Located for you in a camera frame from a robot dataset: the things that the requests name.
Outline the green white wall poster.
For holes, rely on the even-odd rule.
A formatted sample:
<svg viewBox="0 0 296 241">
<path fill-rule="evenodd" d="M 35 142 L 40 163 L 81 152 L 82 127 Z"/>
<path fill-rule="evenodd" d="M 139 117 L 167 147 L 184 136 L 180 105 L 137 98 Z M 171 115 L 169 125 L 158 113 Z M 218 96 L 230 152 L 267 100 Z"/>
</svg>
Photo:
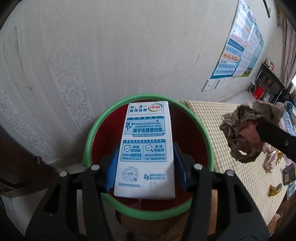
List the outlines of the green white wall poster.
<svg viewBox="0 0 296 241">
<path fill-rule="evenodd" d="M 250 75 L 260 56 L 263 46 L 264 40 L 257 23 L 255 23 L 247 46 L 243 51 L 241 60 L 233 74 L 234 78 L 248 77 Z"/>
</svg>

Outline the red container on shelf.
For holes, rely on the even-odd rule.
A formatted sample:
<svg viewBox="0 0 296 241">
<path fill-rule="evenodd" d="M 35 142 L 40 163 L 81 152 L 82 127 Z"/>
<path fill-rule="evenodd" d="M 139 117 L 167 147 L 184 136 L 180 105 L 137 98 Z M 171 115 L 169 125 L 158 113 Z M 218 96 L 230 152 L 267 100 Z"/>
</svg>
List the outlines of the red container on shelf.
<svg viewBox="0 0 296 241">
<path fill-rule="evenodd" d="M 256 100 L 259 100 L 263 96 L 264 92 L 265 92 L 265 89 L 262 88 L 261 86 L 255 87 L 254 98 Z"/>
</svg>

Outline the green red trash bin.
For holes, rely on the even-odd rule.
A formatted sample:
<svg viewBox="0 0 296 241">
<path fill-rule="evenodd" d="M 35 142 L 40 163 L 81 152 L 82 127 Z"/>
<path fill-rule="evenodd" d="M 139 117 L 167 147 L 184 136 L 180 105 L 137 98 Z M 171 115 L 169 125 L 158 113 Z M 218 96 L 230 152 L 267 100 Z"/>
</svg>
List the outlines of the green red trash bin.
<svg viewBox="0 0 296 241">
<path fill-rule="evenodd" d="M 209 137 L 200 120 L 173 99 L 139 94 L 124 98 L 89 131 L 83 164 L 100 165 L 103 200 L 118 212 L 161 220 L 189 210 L 191 168 L 214 169 Z"/>
</svg>

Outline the brown paper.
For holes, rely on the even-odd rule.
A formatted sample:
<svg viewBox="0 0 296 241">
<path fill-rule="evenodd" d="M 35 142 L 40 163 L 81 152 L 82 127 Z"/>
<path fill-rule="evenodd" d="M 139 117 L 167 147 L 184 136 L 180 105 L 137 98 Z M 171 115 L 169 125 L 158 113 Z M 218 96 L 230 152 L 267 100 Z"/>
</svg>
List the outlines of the brown paper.
<svg viewBox="0 0 296 241">
<path fill-rule="evenodd" d="M 232 113 L 222 115 L 219 126 L 224 133 L 231 156 L 241 163 L 254 162 L 263 150 L 264 142 L 256 131 L 259 121 L 278 126 L 284 110 L 263 101 L 244 103 Z"/>
</svg>

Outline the white wall switch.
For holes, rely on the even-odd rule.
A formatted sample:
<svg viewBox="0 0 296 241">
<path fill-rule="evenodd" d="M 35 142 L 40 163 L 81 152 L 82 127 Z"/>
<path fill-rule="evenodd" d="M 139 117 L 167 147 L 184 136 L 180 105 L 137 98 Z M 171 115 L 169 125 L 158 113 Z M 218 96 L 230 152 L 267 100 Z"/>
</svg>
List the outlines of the white wall switch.
<svg viewBox="0 0 296 241">
<path fill-rule="evenodd" d="M 201 92 L 205 92 L 211 89 L 211 80 L 207 80 Z"/>
</svg>

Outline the bed with patterned quilt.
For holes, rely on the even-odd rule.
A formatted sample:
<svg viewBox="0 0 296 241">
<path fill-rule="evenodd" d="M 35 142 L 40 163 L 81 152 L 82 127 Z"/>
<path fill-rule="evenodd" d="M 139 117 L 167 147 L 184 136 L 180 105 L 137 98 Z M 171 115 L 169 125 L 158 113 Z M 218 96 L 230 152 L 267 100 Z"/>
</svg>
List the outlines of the bed with patterned quilt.
<svg viewBox="0 0 296 241">
<path fill-rule="evenodd" d="M 280 119 L 279 127 L 291 136 L 295 136 L 296 128 L 294 105 L 289 101 L 285 101 L 284 103 L 277 102 L 276 106 L 284 110 L 283 116 Z"/>
</svg>

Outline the blue pinyin wall poster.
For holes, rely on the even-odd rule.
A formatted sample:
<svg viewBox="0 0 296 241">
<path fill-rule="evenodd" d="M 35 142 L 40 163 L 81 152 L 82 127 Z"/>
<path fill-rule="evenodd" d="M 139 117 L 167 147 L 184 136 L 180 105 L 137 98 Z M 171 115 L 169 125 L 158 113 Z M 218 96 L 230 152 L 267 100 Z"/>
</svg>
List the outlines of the blue pinyin wall poster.
<svg viewBox="0 0 296 241">
<path fill-rule="evenodd" d="M 242 60 L 255 20 L 245 1 L 239 1 L 226 44 L 210 79 L 232 77 Z"/>
</svg>

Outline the yellow snack bag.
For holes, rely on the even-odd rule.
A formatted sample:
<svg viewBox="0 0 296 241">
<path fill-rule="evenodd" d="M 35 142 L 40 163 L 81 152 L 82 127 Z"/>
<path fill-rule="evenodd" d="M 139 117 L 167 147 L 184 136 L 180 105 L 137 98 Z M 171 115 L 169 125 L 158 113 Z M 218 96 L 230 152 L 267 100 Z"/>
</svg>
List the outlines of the yellow snack bag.
<svg viewBox="0 0 296 241">
<path fill-rule="evenodd" d="M 269 197 L 275 196 L 280 193 L 282 190 L 282 183 L 278 184 L 277 186 L 270 185 L 268 195 Z"/>
</svg>

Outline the dark shelf unit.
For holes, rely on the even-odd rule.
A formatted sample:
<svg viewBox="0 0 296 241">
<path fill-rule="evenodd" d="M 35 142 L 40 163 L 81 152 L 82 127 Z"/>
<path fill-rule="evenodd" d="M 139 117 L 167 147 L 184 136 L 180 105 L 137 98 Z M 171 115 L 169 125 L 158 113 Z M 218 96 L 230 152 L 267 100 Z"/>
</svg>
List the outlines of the dark shelf unit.
<svg viewBox="0 0 296 241">
<path fill-rule="evenodd" d="M 259 72 L 248 86 L 247 92 L 251 93 L 254 97 L 255 87 L 258 86 L 265 89 L 263 96 L 259 100 L 270 102 L 272 104 L 277 103 L 280 95 L 286 89 L 284 83 L 265 62 L 261 64 Z"/>
</svg>

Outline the white wall socket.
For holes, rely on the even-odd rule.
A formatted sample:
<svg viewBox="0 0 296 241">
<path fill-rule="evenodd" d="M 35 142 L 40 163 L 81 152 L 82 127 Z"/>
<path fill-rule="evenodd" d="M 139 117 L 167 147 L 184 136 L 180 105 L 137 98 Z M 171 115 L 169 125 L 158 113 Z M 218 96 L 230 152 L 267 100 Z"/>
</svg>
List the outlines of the white wall socket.
<svg viewBox="0 0 296 241">
<path fill-rule="evenodd" d="M 224 83 L 224 81 L 225 81 L 225 78 L 220 78 L 220 79 L 217 81 L 217 84 L 216 84 L 216 86 L 215 86 L 214 89 L 219 89 L 219 88 L 221 88 L 222 85 L 223 85 L 223 83 Z"/>
</svg>

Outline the pink curtain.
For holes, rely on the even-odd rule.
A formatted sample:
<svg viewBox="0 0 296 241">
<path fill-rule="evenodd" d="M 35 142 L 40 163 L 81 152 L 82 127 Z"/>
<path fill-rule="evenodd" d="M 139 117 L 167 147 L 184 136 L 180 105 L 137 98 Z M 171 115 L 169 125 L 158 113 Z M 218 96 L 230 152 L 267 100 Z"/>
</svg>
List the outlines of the pink curtain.
<svg viewBox="0 0 296 241">
<path fill-rule="evenodd" d="M 275 1 L 278 7 L 278 16 L 282 20 L 285 47 L 283 53 L 282 81 L 288 87 L 295 77 L 295 29 L 293 28 L 284 8 L 279 1 Z"/>
</svg>

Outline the white milk carton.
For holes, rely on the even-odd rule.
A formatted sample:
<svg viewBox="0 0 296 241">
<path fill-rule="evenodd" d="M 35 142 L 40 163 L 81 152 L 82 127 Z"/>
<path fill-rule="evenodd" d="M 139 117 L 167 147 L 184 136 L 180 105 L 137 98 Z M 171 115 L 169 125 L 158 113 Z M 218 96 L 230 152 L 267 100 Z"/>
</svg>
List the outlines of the white milk carton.
<svg viewBox="0 0 296 241">
<path fill-rule="evenodd" d="M 155 200 L 175 198 L 173 140 L 167 101 L 128 105 L 114 195 Z"/>
</svg>

